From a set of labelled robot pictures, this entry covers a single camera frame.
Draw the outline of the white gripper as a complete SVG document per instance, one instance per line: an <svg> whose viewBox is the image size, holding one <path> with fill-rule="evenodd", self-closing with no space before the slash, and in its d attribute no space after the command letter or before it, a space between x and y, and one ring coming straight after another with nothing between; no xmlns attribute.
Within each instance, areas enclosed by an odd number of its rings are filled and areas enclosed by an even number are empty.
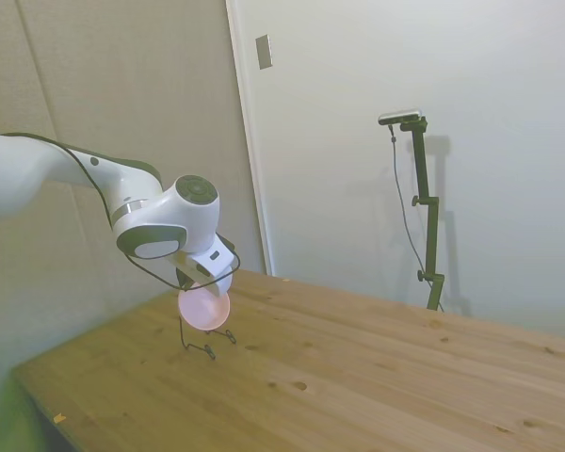
<svg viewBox="0 0 565 452"><path fill-rule="evenodd" d="M214 260L206 254L176 253L173 263L179 288L185 292L205 289L220 297L230 289L234 264L230 253L221 253Z"/></svg>

